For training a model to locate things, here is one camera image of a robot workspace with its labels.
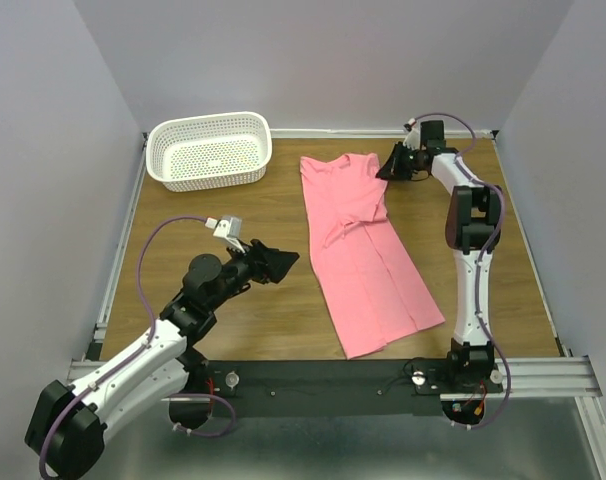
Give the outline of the pink t shirt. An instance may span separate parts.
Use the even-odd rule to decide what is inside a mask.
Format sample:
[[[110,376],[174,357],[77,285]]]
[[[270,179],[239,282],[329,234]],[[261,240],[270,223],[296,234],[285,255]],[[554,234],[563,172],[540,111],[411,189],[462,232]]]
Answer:
[[[300,161],[310,262],[349,359],[445,321],[388,218],[379,168],[374,153]]]

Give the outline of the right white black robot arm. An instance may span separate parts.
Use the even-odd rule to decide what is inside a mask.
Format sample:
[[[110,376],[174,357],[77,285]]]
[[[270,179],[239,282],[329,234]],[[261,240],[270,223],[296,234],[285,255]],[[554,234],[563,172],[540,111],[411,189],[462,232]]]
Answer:
[[[495,369],[489,278],[505,217],[505,200],[500,187],[481,180],[465,164],[466,150],[447,145],[446,118],[456,117],[432,113],[408,120],[405,139],[395,144],[376,177],[410,181],[425,172],[449,193],[445,238],[457,272],[456,324],[447,357],[428,360],[420,370],[463,392],[489,380]]]

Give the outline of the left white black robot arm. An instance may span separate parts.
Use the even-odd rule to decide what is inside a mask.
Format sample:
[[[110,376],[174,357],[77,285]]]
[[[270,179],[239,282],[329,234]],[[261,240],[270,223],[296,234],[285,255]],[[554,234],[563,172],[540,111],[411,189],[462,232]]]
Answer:
[[[25,434],[42,478],[81,478],[124,423],[163,397],[197,393],[205,372],[193,347],[215,325],[216,309],[253,282],[279,283],[299,258],[257,239],[228,253],[227,262],[194,257],[179,293],[109,362],[69,385],[44,387]]]

